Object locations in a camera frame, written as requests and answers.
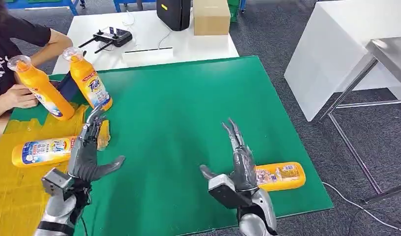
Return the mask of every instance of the yellow mat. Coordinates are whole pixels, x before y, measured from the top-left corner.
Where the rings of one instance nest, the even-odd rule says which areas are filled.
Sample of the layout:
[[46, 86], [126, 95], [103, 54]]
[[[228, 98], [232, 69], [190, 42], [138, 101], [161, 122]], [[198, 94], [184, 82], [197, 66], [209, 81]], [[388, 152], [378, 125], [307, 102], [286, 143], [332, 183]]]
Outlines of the yellow mat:
[[81, 105], [68, 121], [48, 115], [43, 125], [37, 119], [11, 120], [0, 137], [0, 236], [29, 236], [34, 233], [49, 195], [41, 178], [57, 166], [66, 171], [67, 162], [17, 168], [11, 162], [13, 148], [28, 141], [78, 135], [88, 106]]

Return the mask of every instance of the white desk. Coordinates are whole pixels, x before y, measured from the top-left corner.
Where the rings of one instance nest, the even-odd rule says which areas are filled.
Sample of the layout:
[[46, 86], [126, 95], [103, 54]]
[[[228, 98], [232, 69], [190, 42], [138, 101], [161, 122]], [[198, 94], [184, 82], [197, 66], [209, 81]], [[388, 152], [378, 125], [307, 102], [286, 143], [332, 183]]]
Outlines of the white desk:
[[[371, 39], [401, 36], [401, 0], [318, 2], [285, 72], [311, 121], [334, 92], [343, 91], [368, 64]], [[379, 63], [355, 88], [389, 90], [401, 99], [401, 83]]]
[[[72, 39], [75, 46], [79, 46], [91, 39], [99, 29], [109, 26], [129, 30], [134, 38], [120, 48], [113, 47], [113, 51], [101, 51], [97, 54], [94, 52], [99, 49], [99, 42], [84, 46], [82, 49], [87, 50], [86, 60], [91, 62], [96, 70], [239, 56], [229, 34], [194, 36], [193, 17], [191, 17], [188, 29], [171, 32], [161, 43], [161, 47], [173, 47], [172, 58], [162, 61], [155, 58], [145, 61], [123, 61], [123, 52], [158, 48], [160, 40], [170, 32], [170, 29], [157, 17], [156, 11], [75, 16], [67, 36]], [[68, 70], [68, 62], [59, 57], [53, 74], [67, 73]]]

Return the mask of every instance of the gray carpet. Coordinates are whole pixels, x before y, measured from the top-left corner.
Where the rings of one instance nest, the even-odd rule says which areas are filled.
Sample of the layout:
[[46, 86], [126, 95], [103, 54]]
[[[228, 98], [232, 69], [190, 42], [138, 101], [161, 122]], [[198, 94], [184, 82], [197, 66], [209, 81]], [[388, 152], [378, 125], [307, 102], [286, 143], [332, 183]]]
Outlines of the gray carpet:
[[[315, 0], [248, 0], [245, 14], [230, 27], [240, 55], [258, 55], [271, 82], [290, 116], [321, 179], [337, 187], [347, 198], [359, 202], [374, 194], [369, 182], [346, 148], [330, 120], [323, 124], [307, 122], [283, 74], [297, 42], [310, 17]], [[153, 9], [152, 4], [144, 4]], [[136, 10], [130, 4], [129, 10]], [[115, 12], [110, 0], [89, 0], [79, 14]], [[11, 14], [45, 24], [67, 33], [72, 14], [66, 9], [11, 10]], [[32, 54], [34, 47], [18, 42], [23, 52]], [[51, 73], [55, 62], [43, 65]], [[387, 89], [353, 92], [347, 102], [394, 99]], [[336, 118], [366, 160], [382, 189], [401, 183], [401, 105], [337, 111]], [[328, 189], [335, 208], [279, 219], [278, 231], [283, 236], [345, 236], [357, 208], [343, 201]], [[401, 195], [367, 206], [401, 221]], [[387, 218], [375, 213], [378, 218]], [[241, 235], [237, 228], [216, 230], [203, 236]], [[360, 213], [356, 217], [353, 236], [399, 236], [401, 232], [385, 227]]]

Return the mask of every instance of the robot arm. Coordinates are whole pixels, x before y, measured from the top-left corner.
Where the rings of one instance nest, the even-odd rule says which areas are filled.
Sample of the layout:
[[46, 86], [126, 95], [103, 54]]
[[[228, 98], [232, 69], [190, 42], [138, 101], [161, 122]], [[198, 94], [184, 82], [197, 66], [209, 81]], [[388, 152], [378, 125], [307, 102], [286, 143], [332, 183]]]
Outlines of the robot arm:
[[91, 203], [91, 182], [118, 170], [125, 160], [98, 166], [97, 138], [104, 120], [102, 105], [95, 107], [77, 137], [71, 152], [68, 172], [51, 169], [43, 186], [51, 195], [34, 236], [72, 236], [85, 206]]
[[245, 146], [238, 126], [229, 118], [227, 130], [233, 151], [234, 171], [228, 176], [217, 175], [206, 165], [200, 171], [208, 180], [208, 192], [228, 209], [237, 209], [240, 231], [245, 236], [275, 236], [276, 215], [270, 196], [258, 187], [255, 163], [248, 146]]

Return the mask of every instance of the black speaker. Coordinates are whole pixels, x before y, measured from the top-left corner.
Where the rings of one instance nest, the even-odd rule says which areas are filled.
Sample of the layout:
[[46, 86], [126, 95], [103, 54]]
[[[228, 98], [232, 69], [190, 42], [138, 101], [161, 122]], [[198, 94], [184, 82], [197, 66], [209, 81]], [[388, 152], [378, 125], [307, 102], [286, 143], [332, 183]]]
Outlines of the black speaker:
[[157, 0], [157, 16], [171, 30], [181, 31], [189, 27], [190, 0]]

